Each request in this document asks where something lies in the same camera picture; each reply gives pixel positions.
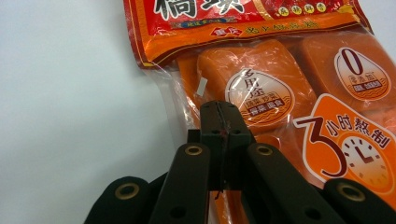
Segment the orange food block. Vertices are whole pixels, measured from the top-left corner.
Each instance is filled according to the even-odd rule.
[[[317,99],[301,69],[277,40],[254,47],[208,49],[197,62],[198,94],[239,107],[253,133],[308,116]]]
[[[248,224],[248,217],[242,205],[242,191],[239,190],[223,190],[211,191],[210,195],[215,199],[214,206],[218,215],[218,220],[213,221],[219,224]]]
[[[364,111],[362,114],[396,135],[396,106]]]
[[[396,102],[396,68],[366,33],[312,35],[301,42],[299,64],[317,95],[327,92],[358,111]]]

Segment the orange packaging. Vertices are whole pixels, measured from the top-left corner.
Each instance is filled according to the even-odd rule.
[[[205,101],[237,105],[254,134],[306,116],[316,101],[294,58],[277,40],[246,48],[213,48],[197,60]]]
[[[358,111],[396,102],[396,67],[367,33],[335,32],[306,37],[300,65],[318,95],[330,93]]]
[[[229,101],[309,183],[352,179],[396,209],[396,69],[358,0],[224,3],[124,0],[177,135],[199,128],[203,103]],[[217,222],[247,223],[240,193],[212,204]]]

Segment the red label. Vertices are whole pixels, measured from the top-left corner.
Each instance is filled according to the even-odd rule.
[[[160,35],[209,23],[268,21],[333,12],[344,3],[343,0],[148,0],[144,5],[148,33]]]

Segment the white table surface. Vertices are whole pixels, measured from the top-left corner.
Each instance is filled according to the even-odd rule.
[[[396,1],[360,3],[396,62]],[[82,223],[113,180],[168,170],[174,129],[121,0],[0,1],[0,223]]]

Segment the clock graphic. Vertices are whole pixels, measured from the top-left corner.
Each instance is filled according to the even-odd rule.
[[[347,137],[341,149],[348,168],[360,181],[374,189],[387,190],[389,171],[378,149],[358,136]]]

